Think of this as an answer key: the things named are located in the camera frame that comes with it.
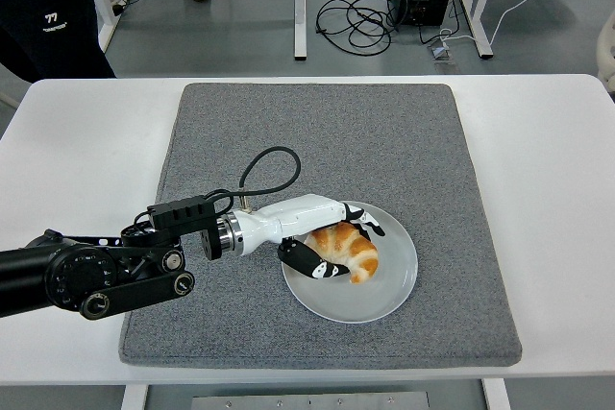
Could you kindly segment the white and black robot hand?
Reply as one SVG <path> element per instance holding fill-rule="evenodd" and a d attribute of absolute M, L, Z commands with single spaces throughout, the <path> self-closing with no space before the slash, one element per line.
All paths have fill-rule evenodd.
<path fill-rule="evenodd" d="M 257 211 L 236 210 L 226 219 L 233 252 L 252 253 L 265 242 L 278 245 L 278 258 L 310 278 L 348 274 L 352 283 L 370 279 L 379 268 L 379 251 L 367 229 L 385 232 L 367 209 L 307 194 Z"/>

